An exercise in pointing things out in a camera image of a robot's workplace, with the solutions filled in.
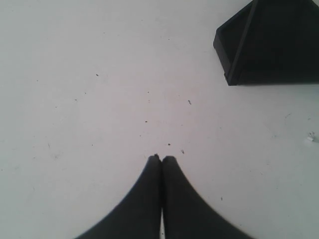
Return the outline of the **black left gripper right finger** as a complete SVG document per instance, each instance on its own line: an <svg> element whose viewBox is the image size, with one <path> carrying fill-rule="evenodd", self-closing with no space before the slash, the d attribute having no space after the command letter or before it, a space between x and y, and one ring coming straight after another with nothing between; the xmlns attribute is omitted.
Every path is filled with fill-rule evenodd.
<svg viewBox="0 0 319 239"><path fill-rule="evenodd" d="M163 223L167 239L250 239L194 190L173 156L162 160Z"/></svg>

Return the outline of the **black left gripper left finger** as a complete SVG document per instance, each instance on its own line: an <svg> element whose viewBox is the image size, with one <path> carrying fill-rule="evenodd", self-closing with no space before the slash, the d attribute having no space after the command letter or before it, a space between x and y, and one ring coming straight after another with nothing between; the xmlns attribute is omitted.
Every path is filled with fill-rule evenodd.
<svg viewBox="0 0 319 239"><path fill-rule="evenodd" d="M159 239L161 206L161 160L155 154L124 199L78 238Z"/></svg>

